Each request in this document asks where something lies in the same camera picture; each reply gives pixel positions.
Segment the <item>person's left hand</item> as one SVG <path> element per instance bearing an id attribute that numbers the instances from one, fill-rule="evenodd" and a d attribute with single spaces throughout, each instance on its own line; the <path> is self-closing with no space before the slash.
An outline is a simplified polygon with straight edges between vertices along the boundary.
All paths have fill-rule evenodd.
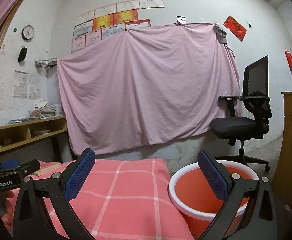
<path id="1" fill-rule="evenodd" d="M 12 191 L 0 191 L 0 204 L 3 204 L 2 208 L 5 210 L 3 215 L 0 215 L 3 226 L 11 232 L 13 229 L 13 215 L 14 208 L 12 203 L 8 200 L 14 198 L 15 194 Z"/>

